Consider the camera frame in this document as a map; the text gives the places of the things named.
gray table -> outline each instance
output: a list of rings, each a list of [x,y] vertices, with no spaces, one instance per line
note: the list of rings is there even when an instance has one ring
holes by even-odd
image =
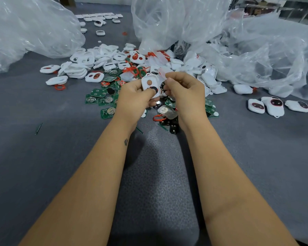
[[[84,47],[98,40],[139,45],[131,14],[123,15],[120,24],[103,26],[105,37],[95,36],[88,23]],[[49,76],[39,69],[66,60],[28,53],[0,74],[0,245],[18,244],[109,123],[98,106],[84,104],[98,84],[70,79],[64,91],[45,85]],[[308,114],[286,110],[276,119],[252,113],[246,100],[267,93],[241,96],[223,85],[228,92],[212,96],[220,113],[213,126],[292,235],[308,237]],[[160,128],[154,114],[149,110],[139,121],[145,134],[135,132],[129,143],[111,245],[208,245],[185,136]],[[114,153],[114,145],[105,153]]]

